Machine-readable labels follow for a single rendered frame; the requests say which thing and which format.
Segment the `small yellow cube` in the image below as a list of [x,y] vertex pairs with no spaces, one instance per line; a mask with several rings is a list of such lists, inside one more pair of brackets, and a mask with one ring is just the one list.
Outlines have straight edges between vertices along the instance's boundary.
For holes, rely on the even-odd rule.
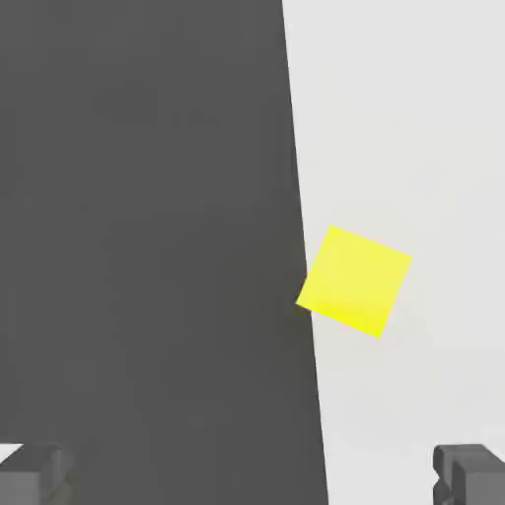
[[331,225],[296,304],[378,337],[410,262],[405,252]]

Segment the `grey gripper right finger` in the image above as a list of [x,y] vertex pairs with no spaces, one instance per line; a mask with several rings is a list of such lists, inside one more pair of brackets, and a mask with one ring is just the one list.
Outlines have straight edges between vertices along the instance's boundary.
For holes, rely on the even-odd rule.
[[433,505],[505,505],[505,462],[481,444],[433,451]]

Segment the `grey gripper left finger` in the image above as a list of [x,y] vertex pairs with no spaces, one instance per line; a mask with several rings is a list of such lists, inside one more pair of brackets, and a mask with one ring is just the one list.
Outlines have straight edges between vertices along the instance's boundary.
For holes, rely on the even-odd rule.
[[72,505],[73,463],[58,445],[22,445],[0,463],[0,505]]

